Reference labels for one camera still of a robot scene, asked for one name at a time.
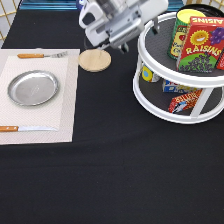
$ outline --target raisins box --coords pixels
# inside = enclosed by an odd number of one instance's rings
[[[191,17],[177,70],[212,72],[224,48],[224,18]]]

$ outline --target snack box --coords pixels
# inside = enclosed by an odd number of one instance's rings
[[[163,92],[169,92],[169,93],[190,93],[199,90],[199,88],[183,86],[180,84],[176,84],[174,82],[170,82],[166,79],[163,80],[162,87]]]
[[[224,70],[224,51],[222,52],[222,55],[219,58],[216,68]]]
[[[177,60],[180,72],[212,72],[224,48],[224,18],[191,17]]]
[[[200,97],[202,92],[202,89],[197,90],[192,93],[187,93],[178,97],[174,97],[170,103],[169,106],[169,112],[170,113],[177,113],[182,110],[189,109],[191,107],[194,107],[197,103],[198,98]]]

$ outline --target cork coaster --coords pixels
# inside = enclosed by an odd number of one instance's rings
[[[79,55],[79,65],[86,71],[103,71],[110,63],[111,56],[104,50],[86,50]]]

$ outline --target table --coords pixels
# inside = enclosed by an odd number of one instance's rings
[[[83,48],[78,11],[18,11],[4,49]],[[130,53],[101,73],[79,68],[72,143],[0,146],[1,223],[221,224],[224,113],[164,121],[133,93]]]

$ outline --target plate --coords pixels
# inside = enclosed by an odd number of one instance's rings
[[[56,77],[47,71],[22,73],[8,86],[9,97],[22,106],[35,106],[50,100],[58,91]]]

